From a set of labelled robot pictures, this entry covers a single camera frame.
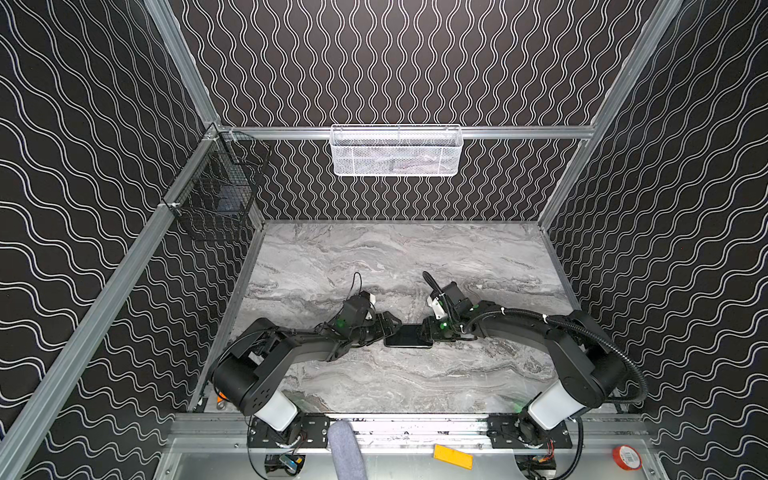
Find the black phone screen up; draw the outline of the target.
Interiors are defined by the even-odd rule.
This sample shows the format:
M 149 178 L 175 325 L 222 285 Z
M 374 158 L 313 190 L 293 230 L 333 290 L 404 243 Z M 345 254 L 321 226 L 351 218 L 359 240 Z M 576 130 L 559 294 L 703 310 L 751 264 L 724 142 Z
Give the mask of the black phone screen up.
M 388 348 L 429 349 L 434 342 L 422 325 L 403 325 L 394 334 L 384 339 Z

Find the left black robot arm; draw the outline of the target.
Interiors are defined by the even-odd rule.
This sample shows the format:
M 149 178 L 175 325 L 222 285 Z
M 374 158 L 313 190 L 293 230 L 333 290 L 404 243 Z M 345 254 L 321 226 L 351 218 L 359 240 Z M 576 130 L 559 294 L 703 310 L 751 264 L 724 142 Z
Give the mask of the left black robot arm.
M 401 327 L 402 321 L 389 312 L 351 320 L 338 315 L 309 330 L 279 327 L 259 318 L 222 352 L 209 380 L 215 392 L 241 414 L 283 432 L 299 415 L 299 408 L 279 391 L 292 365 L 336 361 L 354 348 L 394 335 Z

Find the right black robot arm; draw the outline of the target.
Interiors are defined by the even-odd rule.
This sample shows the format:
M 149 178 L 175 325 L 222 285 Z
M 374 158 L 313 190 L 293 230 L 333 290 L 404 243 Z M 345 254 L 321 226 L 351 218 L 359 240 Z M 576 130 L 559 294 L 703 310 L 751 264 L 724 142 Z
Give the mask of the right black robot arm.
M 581 311 L 546 315 L 480 301 L 453 315 L 425 318 L 419 335 L 428 342 L 498 338 L 545 352 L 557 377 L 518 416 L 518 435 L 529 444 L 541 443 L 565 419 L 611 402 L 619 383 L 637 372 L 624 352 Z

